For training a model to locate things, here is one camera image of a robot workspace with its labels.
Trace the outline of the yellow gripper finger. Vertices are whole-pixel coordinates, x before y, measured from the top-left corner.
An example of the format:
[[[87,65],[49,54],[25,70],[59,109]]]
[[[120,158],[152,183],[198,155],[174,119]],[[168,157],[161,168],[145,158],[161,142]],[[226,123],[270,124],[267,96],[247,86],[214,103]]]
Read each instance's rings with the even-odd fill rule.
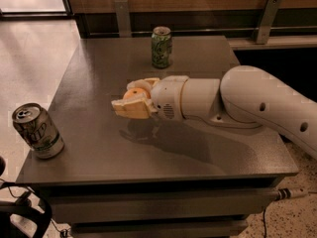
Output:
[[[131,119],[149,119],[158,111],[154,103],[144,94],[137,94],[126,99],[113,100],[111,102],[115,113],[118,116]]]
[[[159,82],[158,77],[138,79],[135,81],[131,81],[127,85],[127,89],[130,90],[132,88],[141,88],[146,91],[151,91],[158,84],[158,82]]]

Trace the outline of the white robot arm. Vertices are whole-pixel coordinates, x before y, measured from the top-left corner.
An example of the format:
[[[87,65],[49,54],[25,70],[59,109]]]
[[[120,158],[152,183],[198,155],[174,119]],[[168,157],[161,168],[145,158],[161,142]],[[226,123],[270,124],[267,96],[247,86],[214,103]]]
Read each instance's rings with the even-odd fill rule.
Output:
[[[132,119],[191,119],[239,129],[267,126],[317,158],[317,102],[254,66],[235,66],[220,79],[170,75],[135,80],[111,104],[117,115]]]

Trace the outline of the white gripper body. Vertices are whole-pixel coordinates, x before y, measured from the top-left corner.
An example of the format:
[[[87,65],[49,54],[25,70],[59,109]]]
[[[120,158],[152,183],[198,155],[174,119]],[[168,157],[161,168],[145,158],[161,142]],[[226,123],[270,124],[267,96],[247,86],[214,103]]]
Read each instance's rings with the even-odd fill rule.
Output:
[[[158,117],[165,120],[182,121],[181,93],[187,75],[172,75],[160,80],[151,90],[151,99]]]

